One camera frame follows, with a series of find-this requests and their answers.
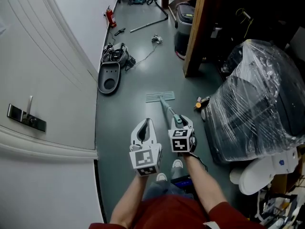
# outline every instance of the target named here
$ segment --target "fire extinguisher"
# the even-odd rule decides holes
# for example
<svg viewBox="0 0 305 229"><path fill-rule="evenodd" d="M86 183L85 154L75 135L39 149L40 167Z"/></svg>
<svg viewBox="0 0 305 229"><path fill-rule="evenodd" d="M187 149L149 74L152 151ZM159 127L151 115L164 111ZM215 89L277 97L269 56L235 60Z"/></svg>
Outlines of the fire extinguisher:
<svg viewBox="0 0 305 229"><path fill-rule="evenodd" d="M108 9L106 10L106 16L109 21L109 25L111 27L116 27L115 18L113 16L113 11L110 9L110 6L108 6Z"/></svg>

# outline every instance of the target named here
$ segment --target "box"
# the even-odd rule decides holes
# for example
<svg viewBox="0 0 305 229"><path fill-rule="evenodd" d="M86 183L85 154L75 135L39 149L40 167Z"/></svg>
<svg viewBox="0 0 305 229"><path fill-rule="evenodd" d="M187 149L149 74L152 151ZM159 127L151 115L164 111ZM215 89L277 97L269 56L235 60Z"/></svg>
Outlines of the box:
<svg viewBox="0 0 305 229"><path fill-rule="evenodd" d="M141 177L159 173L162 159L160 144L143 146L143 149L129 153L134 171Z"/></svg>
<svg viewBox="0 0 305 229"><path fill-rule="evenodd" d="M168 130L172 152L189 153L194 143L193 132L194 129L192 128Z"/></svg>

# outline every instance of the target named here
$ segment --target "mop head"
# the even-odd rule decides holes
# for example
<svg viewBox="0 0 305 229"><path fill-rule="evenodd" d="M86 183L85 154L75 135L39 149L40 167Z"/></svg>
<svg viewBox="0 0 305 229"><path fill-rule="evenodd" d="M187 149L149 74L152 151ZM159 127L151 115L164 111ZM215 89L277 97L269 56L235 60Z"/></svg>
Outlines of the mop head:
<svg viewBox="0 0 305 229"><path fill-rule="evenodd" d="M158 101L160 101L160 97L162 97L166 101L174 100L175 99L175 94L173 93L173 91L147 94L145 102L146 103L158 102Z"/></svg>

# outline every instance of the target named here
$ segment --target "door handle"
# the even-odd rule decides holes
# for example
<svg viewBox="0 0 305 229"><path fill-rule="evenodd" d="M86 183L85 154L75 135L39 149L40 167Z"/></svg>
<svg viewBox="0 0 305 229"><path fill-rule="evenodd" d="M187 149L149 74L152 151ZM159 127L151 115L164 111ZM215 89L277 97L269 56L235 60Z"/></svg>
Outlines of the door handle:
<svg viewBox="0 0 305 229"><path fill-rule="evenodd" d="M33 127L40 131L45 132L47 123L35 116L30 114L31 106L32 106L33 96L30 96L27 106L27 112L15 107L14 105L9 105L7 117L11 118L19 123L25 124L27 126Z"/></svg>
<svg viewBox="0 0 305 229"><path fill-rule="evenodd" d="M33 96L30 96L29 101L28 101L28 106L27 106L27 113L22 116L22 117L24 117L27 120L29 119L29 115L30 115L30 111L31 111L31 105L32 105L32 100L33 100Z"/></svg>

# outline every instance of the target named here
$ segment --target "door frame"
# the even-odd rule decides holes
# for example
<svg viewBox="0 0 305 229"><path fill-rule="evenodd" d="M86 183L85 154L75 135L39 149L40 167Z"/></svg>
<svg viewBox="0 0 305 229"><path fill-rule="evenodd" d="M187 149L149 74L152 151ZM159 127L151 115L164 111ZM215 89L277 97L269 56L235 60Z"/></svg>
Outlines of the door frame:
<svg viewBox="0 0 305 229"><path fill-rule="evenodd" d="M30 137L0 125L0 151L27 157L67 161L98 159L96 150L75 148Z"/></svg>
<svg viewBox="0 0 305 229"><path fill-rule="evenodd" d="M97 82L98 72L87 57L86 53L74 37L70 27L62 16L55 0L43 0L49 13L66 41L75 51L81 63ZM43 159L59 159L69 161L93 161L98 159L96 149L84 149L61 145L30 137L0 125L0 152L15 155L38 157Z"/></svg>

